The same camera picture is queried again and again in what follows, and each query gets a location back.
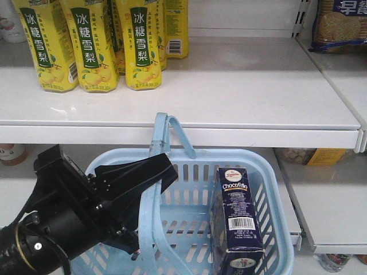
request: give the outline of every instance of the biscuit package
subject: biscuit package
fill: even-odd
[[[367,0],[319,0],[312,47],[316,52],[367,50]]]
[[[264,249],[247,169],[218,168],[210,204],[214,275],[253,275]]]

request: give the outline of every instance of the product box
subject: product box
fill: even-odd
[[[107,93],[119,82],[108,24],[107,0],[60,0],[73,42],[79,83],[87,92]]]
[[[78,85],[67,22],[58,0],[14,0],[43,89],[66,92]]]
[[[218,168],[210,206],[214,275],[252,275],[264,249],[245,168]]]

